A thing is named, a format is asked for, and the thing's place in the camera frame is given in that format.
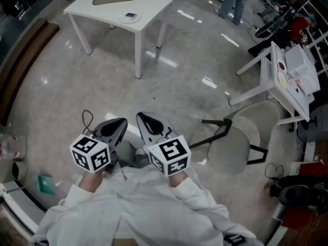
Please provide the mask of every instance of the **chair leg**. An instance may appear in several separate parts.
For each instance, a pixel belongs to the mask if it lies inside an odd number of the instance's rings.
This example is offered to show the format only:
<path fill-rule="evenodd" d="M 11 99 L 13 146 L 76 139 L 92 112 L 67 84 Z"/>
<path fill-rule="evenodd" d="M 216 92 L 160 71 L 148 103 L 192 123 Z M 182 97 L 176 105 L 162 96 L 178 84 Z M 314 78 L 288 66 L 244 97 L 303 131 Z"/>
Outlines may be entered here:
<path fill-rule="evenodd" d="M 263 163 L 263 162 L 266 161 L 266 159 L 267 159 L 267 155 L 268 155 L 268 150 L 263 149 L 263 148 L 260 148 L 260 147 L 258 147 L 258 146 L 254 146 L 254 145 L 251 145 L 251 149 L 252 149 L 252 150 L 259 151 L 259 152 L 262 152 L 262 153 L 263 153 L 263 157 L 260 158 L 260 159 L 249 160 L 249 161 L 247 161 L 247 165 Z"/>
<path fill-rule="evenodd" d="M 205 120 L 203 119 L 201 121 L 203 124 L 212 124 L 212 125 L 217 125 L 219 127 L 221 126 L 225 126 L 225 129 L 223 132 L 219 133 L 219 134 L 215 134 L 212 137 L 206 138 L 200 142 L 194 143 L 192 145 L 189 146 L 189 149 L 201 146 L 203 144 L 207 144 L 207 143 L 211 143 L 219 138 L 225 137 L 227 136 L 227 134 L 229 133 L 230 127 L 232 125 L 232 121 L 230 119 L 224 119 L 224 120 Z"/>

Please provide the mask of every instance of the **white chair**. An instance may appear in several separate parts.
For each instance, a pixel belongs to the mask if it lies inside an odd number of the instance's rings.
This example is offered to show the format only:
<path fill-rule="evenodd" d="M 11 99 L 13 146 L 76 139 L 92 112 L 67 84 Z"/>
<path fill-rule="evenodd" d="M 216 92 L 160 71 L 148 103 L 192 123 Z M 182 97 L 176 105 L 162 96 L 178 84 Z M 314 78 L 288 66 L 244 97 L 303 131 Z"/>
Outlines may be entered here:
<path fill-rule="evenodd" d="M 234 120 L 239 117 L 250 120 L 256 126 L 260 137 L 259 146 L 251 145 L 246 134 L 233 126 Z M 274 103 L 268 100 L 258 102 L 226 116 L 224 121 L 203 120 L 202 123 L 214 124 L 220 128 L 213 137 L 190 145 L 189 148 L 209 143 L 207 159 L 212 166 L 225 172 L 241 173 L 247 165 L 265 162 L 271 133 L 279 119 L 279 109 Z M 250 149 L 263 153 L 263 157 L 248 161 Z"/>

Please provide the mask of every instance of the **white box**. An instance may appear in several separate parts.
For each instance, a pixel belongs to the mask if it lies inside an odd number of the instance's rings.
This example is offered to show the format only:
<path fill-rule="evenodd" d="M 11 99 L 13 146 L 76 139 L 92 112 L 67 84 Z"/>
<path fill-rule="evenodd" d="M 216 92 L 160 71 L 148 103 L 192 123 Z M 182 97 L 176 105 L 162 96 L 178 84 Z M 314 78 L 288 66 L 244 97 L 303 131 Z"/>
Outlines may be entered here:
<path fill-rule="evenodd" d="M 75 164 L 91 173 L 97 172 L 111 162 L 106 143 L 82 134 L 70 145 L 70 151 Z"/>
<path fill-rule="evenodd" d="M 300 45 L 296 45 L 285 53 L 288 74 L 299 80 L 299 86 L 306 95 L 320 90 L 317 71 Z"/>
<path fill-rule="evenodd" d="M 191 151 L 183 136 L 147 147 L 149 161 L 166 177 L 185 170 L 190 165 Z"/>

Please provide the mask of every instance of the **white table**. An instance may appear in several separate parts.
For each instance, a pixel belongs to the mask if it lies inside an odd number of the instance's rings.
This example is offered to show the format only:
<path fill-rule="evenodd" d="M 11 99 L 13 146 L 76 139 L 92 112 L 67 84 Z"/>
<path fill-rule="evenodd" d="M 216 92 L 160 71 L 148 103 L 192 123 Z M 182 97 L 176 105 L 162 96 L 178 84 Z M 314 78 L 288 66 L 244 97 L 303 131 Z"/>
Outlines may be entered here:
<path fill-rule="evenodd" d="M 87 54 L 91 54 L 92 50 L 83 34 L 81 28 L 78 26 L 74 19 L 74 15 L 84 16 L 87 18 L 99 20 L 111 25 L 113 29 L 115 26 L 124 28 L 130 32 L 135 33 L 135 77 L 141 78 L 142 76 L 142 64 L 144 60 L 144 40 L 146 27 L 156 19 L 160 13 L 166 9 L 166 14 L 162 21 L 159 37 L 157 41 L 157 47 L 162 47 L 163 37 L 167 25 L 167 16 L 169 12 L 169 6 L 173 0 L 133 0 L 126 2 L 117 2 L 104 5 L 94 6 L 93 0 L 76 0 L 69 5 L 64 12 L 69 14 L 75 31 L 86 51 Z M 127 12 L 136 11 L 141 14 L 141 19 L 132 24 L 123 24 L 118 20 L 118 16 L 126 14 Z"/>
<path fill-rule="evenodd" d="M 269 54 L 271 54 L 271 61 L 266 58 Z M 229 104 L 232 106 L 264 91 L 268 91 L 291 114 L 290 118 L 280 120 L 278 125 L 297 122 L 304 119 L 309 121 L 309 100 L 307 95 L 299 86 L 294 86 L 287 83 L 287 88 L 284 88 L 280 84 L 278 80 L 277 59 L 285 61 L 284 52 L 274 42 L 271 42 L 271 47 L 265 49 L 263 53 L 259 54 L 247 65 L 238 70 L 236 74 L 240 75 L 261 60 L 260 85 L 237 98 L 231 99 Z M 299 116 L 294 115 L 295 110 L 299 113 Z"/>

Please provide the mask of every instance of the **polished floor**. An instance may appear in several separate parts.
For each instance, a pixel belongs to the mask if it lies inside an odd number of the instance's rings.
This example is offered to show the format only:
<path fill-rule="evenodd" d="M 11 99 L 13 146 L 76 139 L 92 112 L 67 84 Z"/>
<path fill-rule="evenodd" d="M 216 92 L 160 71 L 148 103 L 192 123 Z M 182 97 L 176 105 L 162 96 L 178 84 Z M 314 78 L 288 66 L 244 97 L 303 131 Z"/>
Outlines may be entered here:
<path fill-rule="evenodd" d="M 239 26 L 213 12 L 216 6 L 221 6 L 218 0 L 176 0 L 162 49 L 155 46 L 161 22 L 155 21 L 146 31 L 146 62 L 140 80 L 134 77 L 132 33 L 120 28 L 111 30 L 105 23 L 79 17 L 77 21 L 93 49 L 87 55 L 68 16 L 61 16 L 66 4 L 61 5 L 49 8 L 49 18 L 59 24 L 60 31 L 25 78 L 8 128 L 27 137 L 26 182 L 33 182 L 40 173 L 54 178 L 55 197 L 30 189 L 46 206 L 63 198 L 70 184 L 82 174 L 73 163 L 69 145 L 84 129 L 81 119 L 84 109 L 94 115 L 91 127 L 109 117 L 125 117 L 136 126 L 137 112 L 158 113 L 191 143 L 214 133 L 215 129 L 201 125 L 202 119 L 221 119 L 238 108 L 265 99 L 265 95 L 259 95 L 234 107 L 228 105 L 229 97 L 259 83 L 259 66 L 240 77 L 235 72 L 252 59 L 247 49 L 255 43 L 248 31 L 254 34 L 254 29 L 249 30 L 247 22 L 261 25 L 261 19 L 253 14 L 263 9 L 260 0 L 248 1 L 245 20 Z M 142 147 L 133 130 L 125 138 Z M 299 150 L 295 134 L 289 133 L 287 126 L 277 126 L 266 163 L 247 166 L 241 174 L 219 173 L 197 163 L 206 157 L 206 146 L 195 150 L 192 159 L 202 185 L 218 203 L 228 207 L 231 219 L 265 240 L 278 201 L 263 193 L 268 181 L 264 168 L 269 162 L 281 164 L 286 174 L 289 163 L 298 159 Z M 268 174 L 279 173 L 269 167 Z"/>

